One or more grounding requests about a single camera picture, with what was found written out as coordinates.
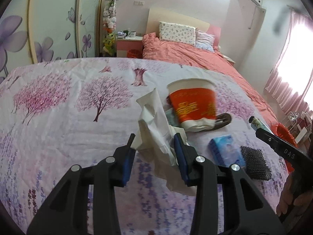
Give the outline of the person's right hand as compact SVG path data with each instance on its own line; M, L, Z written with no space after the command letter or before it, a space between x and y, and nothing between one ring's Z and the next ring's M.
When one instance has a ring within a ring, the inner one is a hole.
M312 201L312 190L305 192L294 198L294 195L291 191L291 187L294 185L294 172L290 173L286 179L284 184L284 188L281 192L279 203L276 207L277 216L281 216L281 214L286 214L288 211L288 207L293 205L295 207L299 207L299 214L303 214L308 208L310 202Z

